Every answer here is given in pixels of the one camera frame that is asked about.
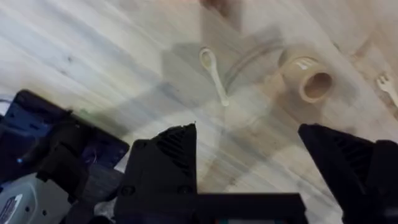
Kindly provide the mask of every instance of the black plastic part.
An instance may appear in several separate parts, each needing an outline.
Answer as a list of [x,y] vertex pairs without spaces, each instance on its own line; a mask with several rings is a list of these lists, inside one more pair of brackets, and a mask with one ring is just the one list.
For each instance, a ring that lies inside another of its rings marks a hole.
[[106,217],[97,216],[91,219],[88,224],[112,224],[112,222]]
[[[86,136],[75,136],[85,146],[80,155],[86,166],[93,163],[113,168],[128,152],[129,145],[36,94],[22,90],[0,121],[0,184],[37,172],[58,137],[73,134],[71,124],[90,129]],[[70,148],[81,148],[73,145]]]
[[114,209],[117,223],[307,223],[299,194],[197,194],[194,124],[134,143]]
[[344,223],[398,220],[397,144],[373,143],[317,124],[303,124],[298,133],[342,208]]

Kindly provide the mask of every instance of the wood grain surface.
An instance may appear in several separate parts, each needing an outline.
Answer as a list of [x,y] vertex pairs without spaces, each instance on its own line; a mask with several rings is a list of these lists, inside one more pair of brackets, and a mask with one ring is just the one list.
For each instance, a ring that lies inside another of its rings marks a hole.
[[[2,0],[0,94],[28,88],[84,109],[129,143],[196,122],[202,192],[300,192],[310,223],[340,223],[297,128],[320,123],[398,141],[398,109],[375,83],[382,73],[397,77],[397,5]],[[335,76],[322,103],[299,100],[277,72],[279,55],[295,44],[312,46]],[[228,107],[201,67],[202,47],[217,56]]]

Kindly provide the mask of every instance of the wooden table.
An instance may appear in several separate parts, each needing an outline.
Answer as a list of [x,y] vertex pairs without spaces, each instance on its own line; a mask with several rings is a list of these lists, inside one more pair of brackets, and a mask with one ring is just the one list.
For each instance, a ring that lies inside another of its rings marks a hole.
[[[374,82],[398,69],[398,2],[220,4],[2,0],[0,94],[28,88],[84,109],[129,143],[196,122],[202,192],[300,192],[311,223],[339,223],[341,210],[297,128],[320,123],[398,141],[397,109]],[[323,103],[296,99],[276,72],[281,51],[297,43],[316,49],[335,75]],[[218,57],[228,107],[200,65],[204,46]]]

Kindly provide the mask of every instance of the plastic fork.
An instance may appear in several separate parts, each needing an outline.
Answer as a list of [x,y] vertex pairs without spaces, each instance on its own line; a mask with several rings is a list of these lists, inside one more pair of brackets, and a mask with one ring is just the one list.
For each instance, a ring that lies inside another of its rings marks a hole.
[[395,106],[398,108],[398,94],[394,88],[394,82],[392,78],[384,73],[376,79],[376,83],[382,91],[385,91],[390,95]]

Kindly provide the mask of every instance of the white plastic spoon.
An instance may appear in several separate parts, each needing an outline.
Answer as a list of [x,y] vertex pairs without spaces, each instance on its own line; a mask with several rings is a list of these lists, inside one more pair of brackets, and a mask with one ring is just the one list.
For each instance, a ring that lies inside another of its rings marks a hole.
[[220,76],[217,71],[217,58],[216,55],[208,48],[203,48],[200,50],[199,59],[202,66],[210,73],[213,78],[214,83],[216,84],[216,89],[218,96],[221,99],[221,104],[223,106],[229,105],[228,97],[226,96],[226,92],[223,84],[221,84]]

